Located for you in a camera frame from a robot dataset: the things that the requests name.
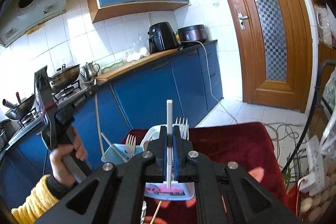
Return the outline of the person's left hand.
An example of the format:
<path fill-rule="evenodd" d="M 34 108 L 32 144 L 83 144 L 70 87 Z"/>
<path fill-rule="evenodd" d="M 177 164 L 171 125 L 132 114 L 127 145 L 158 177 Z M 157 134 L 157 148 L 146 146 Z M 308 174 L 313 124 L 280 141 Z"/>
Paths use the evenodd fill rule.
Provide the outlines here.
<path fill-rule="evenodd" d="M 75 156 L 77 159 L 81 161 L 85 161 L 87 159 L 87 151 L 84 148 L 84 144 L 82 143 L 76 128 L 73 127 L 72 132 L 75 137 L 72 144 L 59 144 L 50 153 L 52 174 L 57 182 L 67 188 L 72 187 L 76 180 L 65 166 L 63 157 L 69 155 L 73 150 L 75 150 Z"/>

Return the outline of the yellow sleeve forearm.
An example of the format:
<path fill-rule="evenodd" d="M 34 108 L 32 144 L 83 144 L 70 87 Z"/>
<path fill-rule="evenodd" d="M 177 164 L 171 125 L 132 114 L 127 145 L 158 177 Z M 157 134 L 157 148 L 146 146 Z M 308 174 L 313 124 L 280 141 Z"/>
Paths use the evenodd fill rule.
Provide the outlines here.
<path fill-rule="evenodd" d="M 52 174 L 44 175 L 26 197 L 25 202 L 11 210 L 18 223 L 34 223 L 62 199 L 71 187 L 60 184 Z"/>

